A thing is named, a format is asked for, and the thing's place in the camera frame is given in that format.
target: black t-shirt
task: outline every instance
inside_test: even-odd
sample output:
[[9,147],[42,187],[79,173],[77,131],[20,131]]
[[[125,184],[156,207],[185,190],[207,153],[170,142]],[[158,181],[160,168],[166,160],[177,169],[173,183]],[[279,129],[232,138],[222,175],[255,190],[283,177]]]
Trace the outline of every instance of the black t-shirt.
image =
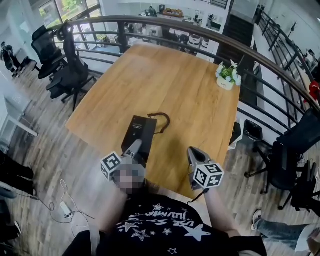
[[131,197],[120,220],[110,236],[100,238],[97,256],[238,256],[241,251],[257,253],[252,255],[267,255],[261,237],[229,238],[225,232],[204,224],[191,206],[162,195]]

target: table leg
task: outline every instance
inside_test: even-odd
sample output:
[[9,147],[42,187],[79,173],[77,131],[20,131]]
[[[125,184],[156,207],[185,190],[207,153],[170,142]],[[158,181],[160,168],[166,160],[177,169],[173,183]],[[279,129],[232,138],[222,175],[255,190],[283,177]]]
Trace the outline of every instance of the table leg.
[[25,126],[24,124],[22,124],[21,122],[19,122],[18,120],[14,119],[12,116],[8,116],[8,120],[11,121],[12,123],[14,123],[16,126],[19,126],[21,129],[25,130],[27,133],[37,137],[38,133],[36,133],[35,131],[31,130],[29,127]]

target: staircase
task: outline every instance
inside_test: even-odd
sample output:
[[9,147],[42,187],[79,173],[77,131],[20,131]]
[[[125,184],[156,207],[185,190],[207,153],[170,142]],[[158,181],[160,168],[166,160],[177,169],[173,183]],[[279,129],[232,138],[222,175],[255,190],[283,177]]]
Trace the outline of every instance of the staircase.
[[[229,20],[227,21],[227,24],[225,25],[223,31],[223,35],[232,38],[248,47],[251,46],[253,34],[254,24],[249,23],[234,15],[229,16]],[[255,62],[250,58],[244,58],[242,60],[244,55],[241,54],[240,51],[228,46],[220,45],[217,51],[217,55],[226,60],[233,60],[238,64],[242,61],[241,67],[253,73]],[[221,60],[216,59],[214,63],[220,64]],[[241,84],[256,92],[257,84],[255,80],[251,76],[247,77],[245,74],[241,73],[240,70],[239,74],[242,76]],[[240,100],[254,106],[257,106],[258,104],[257,96],[244,87],[241,87],[240,90]]]

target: potted flower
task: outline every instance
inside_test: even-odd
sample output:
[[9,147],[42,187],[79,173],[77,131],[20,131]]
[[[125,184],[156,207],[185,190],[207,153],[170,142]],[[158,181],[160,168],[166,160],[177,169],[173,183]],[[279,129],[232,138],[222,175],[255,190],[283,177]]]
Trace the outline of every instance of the potted flower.
[[226,67],[222,62],[216,70],[215,76],[217,77],[216,83],[218,86],[230,91],[234,84],[241,85],[241,76],[237,73],[238,65],[231,59],[231,67]]

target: white cube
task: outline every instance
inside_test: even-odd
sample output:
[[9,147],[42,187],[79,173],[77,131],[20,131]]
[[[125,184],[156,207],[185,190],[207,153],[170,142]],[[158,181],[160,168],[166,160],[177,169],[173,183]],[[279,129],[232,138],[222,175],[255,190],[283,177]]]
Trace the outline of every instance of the white cube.
[[111,174],[121,164],[121,158],[115,151],[101,159],[101,171],[108,181],[111,180]]
[[220,186],[225,171],[218,163],[199,164],[193,175],[193,179],[204,189]]

